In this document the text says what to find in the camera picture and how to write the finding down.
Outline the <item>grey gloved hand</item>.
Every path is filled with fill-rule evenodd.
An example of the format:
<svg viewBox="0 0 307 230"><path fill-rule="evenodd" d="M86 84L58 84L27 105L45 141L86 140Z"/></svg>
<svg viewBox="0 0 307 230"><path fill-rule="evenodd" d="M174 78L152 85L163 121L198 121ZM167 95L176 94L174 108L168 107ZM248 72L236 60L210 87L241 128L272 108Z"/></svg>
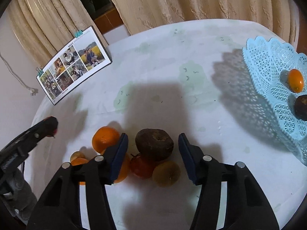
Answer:
<svg viewBox="0 0 307 230"><path fill-rule="evenodd" d="M9 175L6 182L8 191L1 196L4 205L13 217L27 225L37 198L18 168Z"/></svg>

